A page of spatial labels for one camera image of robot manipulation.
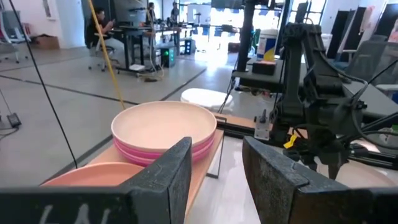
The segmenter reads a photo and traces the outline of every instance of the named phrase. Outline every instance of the concrete floor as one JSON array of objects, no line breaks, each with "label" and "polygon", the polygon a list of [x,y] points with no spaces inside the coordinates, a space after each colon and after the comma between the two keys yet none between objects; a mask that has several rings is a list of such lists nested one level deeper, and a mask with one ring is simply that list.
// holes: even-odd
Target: concrete floor
[{"label": "concrete floor", "polygon": [[[82,166],[111,144],[110,124],[121,110],[111,77],[96,66],[88,70],[88,65],[96,62],[84,48],[34,49],[34,55],[74,155],[85,154],[78,161]],[[236,55],[209,55],[198,54],[196,61],[194,57],[178,57],[176,66],[165,69],[161,82],[144,83],[123,72],[117,75],[126,106],[179,100],[188,88],[226,91]],[[70,165],[72,157],[30,57],[19,64],[12,57],[3,58],[0,90],[22,121],[18,132],[0,141],[0,187],[39,185]],[[234,92],[233,97],[236,116],[252,118],[264,106],[261,98],[245,93]],[[0,112],[0,128],[9,127],[3,100]],[[242,181],[241,145],[241,140],[226,139],[220,179],[205,179],[188,223],[259,223],[248,185]]]}]

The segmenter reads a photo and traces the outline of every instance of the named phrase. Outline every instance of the chair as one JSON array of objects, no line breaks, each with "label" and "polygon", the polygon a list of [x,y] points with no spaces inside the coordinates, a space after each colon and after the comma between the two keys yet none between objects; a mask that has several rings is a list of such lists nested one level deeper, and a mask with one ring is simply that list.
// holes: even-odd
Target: chair
[{"label": "chair", "polygon": [[[87,30],[88,24],[90,23],[90,19],[85,19],[85,31]],[[106,68],[106,62],[105,62],[105,58],[104,58],[104,54],[103,54],[103,50],[101,47],[101,41],[98,41],[98,43],[96,44],[96,46],[92,45],[92,43],[88,43],[86,41],[86,47],[88,50],[90,50],[90,56],[91,57],[96,57],[96,58],[101,58],[100,63],[98,64],[98,66],[101,67],[101,71],[105,72],[105,68]],[[112,59],[112,55],[115,51],[115,49],[113,47],[110,46],[105,46],[106,47],[106,51],[108,52],[109,58]],[[88,69],[91,70],[93,67],[91,65],[88,66]]]},{"label": "chair", "polygon": [[0,54],[15,54],[16,63],[19,63],[17,45],[25,42],[22,34],[25,34],[28,41],[30,41],[29,36],[19,27],[14,11],[0,11]]}]

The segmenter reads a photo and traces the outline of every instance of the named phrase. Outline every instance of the black desk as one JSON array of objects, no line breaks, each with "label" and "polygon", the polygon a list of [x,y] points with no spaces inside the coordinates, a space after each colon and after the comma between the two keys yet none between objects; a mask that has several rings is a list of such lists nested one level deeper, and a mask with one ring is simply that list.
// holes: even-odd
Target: black desk
[{"label": "black desk", "polygon": [[[124,44],[124,62],[125,67],[116,67],[118,70],[127,71],[127,72],[135,72],[131,70],[130,67],[130,60],[129,60],[129,43],[128,37],[134,36],[139,38],[139,51],[140,51],[140,60],[141,65],[144,65],[144,41],[143,36],[144,32],[151,30],[150,27],[133,27],[133,26],[119,26],[116,29],[113,29],[112,32],[121,32],[123,36],[123,44]],[[134,44],[135,42],[131,41],[132,47],[132,59],[134,59]]]},{"label": "black desk", "polygon": [[[253,81],[260,81],[265,83],[263,88],[273,91],[273,92],[281,92],[283,88],[283,76],[281,79],[281,83],[279,83],[280,71],[282,69],[282,60],[275,60],[276,68],[274,75],[258,75],[251,72],[251,65],[248,65],[248,72],[233,72],[232,77],[237,78],[245,78]],[[300,68],[300,86],[303,85],[303,79],[305,74],[307,73],[307,66],[302,62]],[[344,84],[345,92],[348,96],[354,95],[357,91],[359,91],[363,84],[360,82],[352,82],[350,84]],[[398,105],[389,99],[385,94],[379,91],[373,85],[369,85],[366,91],[360,97],[362,101],[364,101],[368,108],[366,108],[364,112],[364,116],[368,121],[372,121],[373,119],[382,118],[384,116],[388,116],[392,113],[398,111]]]}]

